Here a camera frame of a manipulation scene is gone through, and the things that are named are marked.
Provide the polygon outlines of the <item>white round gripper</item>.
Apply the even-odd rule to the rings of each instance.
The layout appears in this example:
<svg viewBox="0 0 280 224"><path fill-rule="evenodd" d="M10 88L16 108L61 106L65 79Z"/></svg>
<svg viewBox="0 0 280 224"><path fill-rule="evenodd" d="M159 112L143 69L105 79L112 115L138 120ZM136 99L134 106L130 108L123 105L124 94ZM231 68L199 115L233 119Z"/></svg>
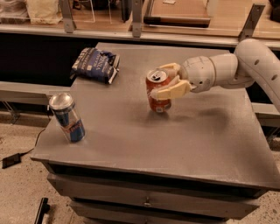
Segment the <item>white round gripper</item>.
<svg viewBox="0 0 280 224"><path fill-rule="evenodd" d="M172 80L181 73L180 77L183 80L172 81L166 86L153 89L150 97L158 101L179 98L190 91L193 93L208 91L214 85L215 68L209 57L189 58L181 66L178 63L169 63L159 68L164 69Z"/></svg>

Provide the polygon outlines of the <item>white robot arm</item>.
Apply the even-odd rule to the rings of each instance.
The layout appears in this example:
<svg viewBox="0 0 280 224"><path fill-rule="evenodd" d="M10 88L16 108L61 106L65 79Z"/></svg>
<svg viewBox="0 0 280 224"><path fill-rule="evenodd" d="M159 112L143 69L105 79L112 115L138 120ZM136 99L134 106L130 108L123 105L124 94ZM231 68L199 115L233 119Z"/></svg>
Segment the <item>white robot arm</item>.
<svg viewBox="0 0 280 224"><path fill-rule="evenodd" d="M179 98L215 86L234 89L257 83L280 111L280 60L256 39L244 39L232 53L193 57L182 64L171 63L160 68L171 77L171 82L151 91L150 96L155 100Z"/></svg>

